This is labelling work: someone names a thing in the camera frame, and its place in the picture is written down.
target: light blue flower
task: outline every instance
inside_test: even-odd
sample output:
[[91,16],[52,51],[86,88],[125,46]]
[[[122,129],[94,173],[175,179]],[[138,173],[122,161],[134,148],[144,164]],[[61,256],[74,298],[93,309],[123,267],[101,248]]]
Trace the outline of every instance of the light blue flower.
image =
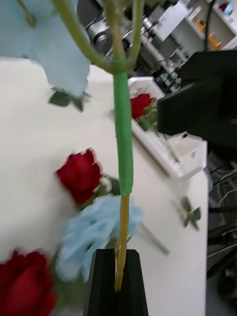
[[[76,11],[77,0],[71,0]],[[45,70],[48,81],[75,96],[87,86],[89,61],[74,43],[50,0],[23,0],[36,18],[32,28],[16,0],[0,0],[0,56],[28,57]]]
[[[88,280],[95,250],[104,249],[110,240],[119,238],[119,209],[120,197],[98,197],[94,204],[68,222],[56,264],[56,271],[62,280],[76,279],[80,273],[84,282]],[[142,213],[132,200],[129,211],[128,235],[131,236],[142,221]]]

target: black stand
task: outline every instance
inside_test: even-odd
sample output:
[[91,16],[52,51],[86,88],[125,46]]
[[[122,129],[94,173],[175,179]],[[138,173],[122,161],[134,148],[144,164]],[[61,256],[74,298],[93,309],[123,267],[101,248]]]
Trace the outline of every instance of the black stand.
[[121,291],[115,293],[114,249],[98,249],[92,258],[83,316],[148,316],[140,257],[127,250]]

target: white tray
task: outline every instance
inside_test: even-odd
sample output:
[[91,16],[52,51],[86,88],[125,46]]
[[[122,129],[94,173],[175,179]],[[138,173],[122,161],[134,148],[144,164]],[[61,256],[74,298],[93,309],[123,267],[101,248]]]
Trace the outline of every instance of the white tray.
[[[130,78],[128,84],[131,94],[135,90],[139,90],[139,94],[149,93],[156,99],[164,96],[152,77]],[[135,120],[132,120],[132,132],[163,169],[176,180],[190,179],[206,166],[207,146],[206,142],[200,137],[189,135],[185,131],[182,134],[168,137],[169,145],[179,160],[179,162],[176,162],[166,149],[166,141],[162,134],[156,134],[153,131],[145,132]]]

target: artificial flower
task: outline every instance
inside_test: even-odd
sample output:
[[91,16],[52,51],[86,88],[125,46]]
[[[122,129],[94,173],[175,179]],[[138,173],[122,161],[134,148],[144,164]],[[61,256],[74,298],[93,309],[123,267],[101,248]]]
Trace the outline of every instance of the artificial flower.
[[[35,18],[31,27],[16,0],[0,0],[0,56],[27,57],[45,70],[50,84],[75,96],[87,86],[89,61],[76,46],[50,0],[22,0]],[[77,10],[77,0],[70,0]]]
[[[98,197],[94,204],[68,222],[56,263],[62,280],[74,280],[80,273],[84,282],[88,280],[93,253],[119,238],[119,209],[120,197]],[[135,233],[141,221],[141,210],[130,200],[128,236]]]
[[149,94],[139,94],[137,97],[131,99],[132,118],[138,119],[144,115],[144,109],[152,102]]
[[56,300],[46,257],[14,251],[0,264],[0,315],[49,316]]
[[71,154],[56,174],[78,204],[90,199],[100,183],[100,166],[91,149],[85,153]]

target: flower stem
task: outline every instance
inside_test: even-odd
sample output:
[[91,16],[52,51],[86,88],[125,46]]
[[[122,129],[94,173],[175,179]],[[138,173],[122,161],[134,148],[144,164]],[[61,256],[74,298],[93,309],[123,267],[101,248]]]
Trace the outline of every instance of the flower stem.
[[36,19],[35,19],[35,17],[30,13],[30,11],[27,9],[27,7],[22,2],[22,0],[16,0],[16,2],[20,5],[20,7],[25,12],[27,22],[30,24],[30,26],[32,28],[34,28],[36,26]]
[[128,57],[129,67],[135,66],[140,47],[141,47],[141,28],[142,28],[142,14],[144,8],[144,0],[134,0],[133,3],[133,44]]
[[120,291],[123,277],[123,268],[126,261],[127,230],[129,222],[129,194],[121,196],[120,205],[120,237],[118,241],[118,261],[115,280],[115,292]]
[[[121,63],[125,59],[120,36],[123,10],[118,0],[104,0],[104,6],[113,37],[113,60],[118,60]],[[129,196],[133,184],[131,105],[126,72],[114,74],[114,96],[119,185],[121,191],[120,236],[115,280],[115,291],[118,292],[121,289],[123,269],[126,261]]]
[[89,59],[94,65],[104,69],[110,74],[116,74],[120,72],[127,72],[129,70],[129,64],[126,60],[123,62],[109,61],[105,56],[100,55],[89,43],[85,36],[83,26],[78,20],[78,17],[71,9],[68,0],[51,0],[57,11],[59,12],[61,19],[67,27],[69,33],[74,39],[75,43],[82,51],[82,53]]

